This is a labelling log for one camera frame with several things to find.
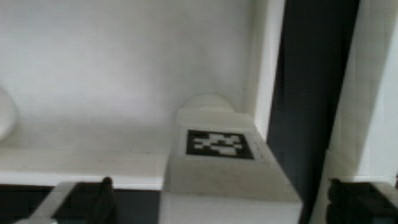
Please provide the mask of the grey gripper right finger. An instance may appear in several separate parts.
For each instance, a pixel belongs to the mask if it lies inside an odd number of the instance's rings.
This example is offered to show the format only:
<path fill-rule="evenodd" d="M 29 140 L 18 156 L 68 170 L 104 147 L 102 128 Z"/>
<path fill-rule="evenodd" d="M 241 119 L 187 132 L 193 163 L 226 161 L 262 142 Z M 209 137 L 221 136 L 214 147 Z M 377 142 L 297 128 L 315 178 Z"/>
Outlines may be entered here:
<path fill-rule="evenodd" d="M 398 207 L 370 182 L 331 180 L 328 224 L 398 224 Z"/>

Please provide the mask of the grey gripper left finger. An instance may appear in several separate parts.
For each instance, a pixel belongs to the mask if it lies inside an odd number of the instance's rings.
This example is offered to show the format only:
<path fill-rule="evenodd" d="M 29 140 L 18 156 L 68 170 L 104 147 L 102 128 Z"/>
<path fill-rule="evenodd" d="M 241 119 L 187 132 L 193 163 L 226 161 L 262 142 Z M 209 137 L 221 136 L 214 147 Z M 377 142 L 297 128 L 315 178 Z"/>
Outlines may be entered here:
<path fill-rule="evenodd" d="M 31 216 L 15 224 L 65 224 L 68 219 L 79 221 L 79 224 L 118 224 L 111 177 L 100 182 L 63 182 Z"/>

